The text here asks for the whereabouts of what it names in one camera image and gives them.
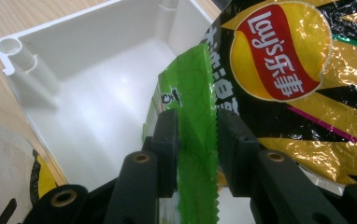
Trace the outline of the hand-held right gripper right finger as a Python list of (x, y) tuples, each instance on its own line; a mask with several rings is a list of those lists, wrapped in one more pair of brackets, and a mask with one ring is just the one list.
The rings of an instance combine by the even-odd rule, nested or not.
[(348, 224), (286, 154), (262, 149), (238, 114), (217, 112), (218, 154), (229, 190), (250, 198), (256, 224)]

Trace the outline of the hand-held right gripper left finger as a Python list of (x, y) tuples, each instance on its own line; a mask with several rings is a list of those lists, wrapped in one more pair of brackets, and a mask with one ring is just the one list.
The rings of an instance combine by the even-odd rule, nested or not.
[(178, 152), (178, 111), (168, 109), (143, 147), (125, 157), (104, 224), (159, 224), (159, 200), (177, 188)]

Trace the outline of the green snack packet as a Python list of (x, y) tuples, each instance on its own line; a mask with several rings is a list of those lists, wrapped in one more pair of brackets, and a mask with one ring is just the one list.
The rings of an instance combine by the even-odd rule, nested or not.
[(217, 224), (217, 109), (208, 45), (180, 54), (158, 76), (144, 138), (165, 110), (178, 111), (178, 189), (160, 200), (160, 224)]

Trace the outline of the white plastic bin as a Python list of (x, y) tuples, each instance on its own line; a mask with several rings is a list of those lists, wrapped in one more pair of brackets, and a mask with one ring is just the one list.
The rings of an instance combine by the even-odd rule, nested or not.
[(68, 183), (118, 176), (142, 146), (159, 74), (219, 13), (211, 0), (107, 0), (0, 38), (10, 88)]

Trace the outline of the black yellow chip bag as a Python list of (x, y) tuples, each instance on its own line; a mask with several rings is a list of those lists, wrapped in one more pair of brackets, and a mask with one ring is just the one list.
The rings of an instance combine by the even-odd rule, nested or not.
[(310, 172), (357, 184), (357, 0), (215, 0), (217, 107)]

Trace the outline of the clear plastic shopping bag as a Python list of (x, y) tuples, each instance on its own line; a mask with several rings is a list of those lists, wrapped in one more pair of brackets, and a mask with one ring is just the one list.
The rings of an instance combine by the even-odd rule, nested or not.
[(0, 224), (22, 224), (40, 198), (56, 187), (32, 144), (0, 126)]

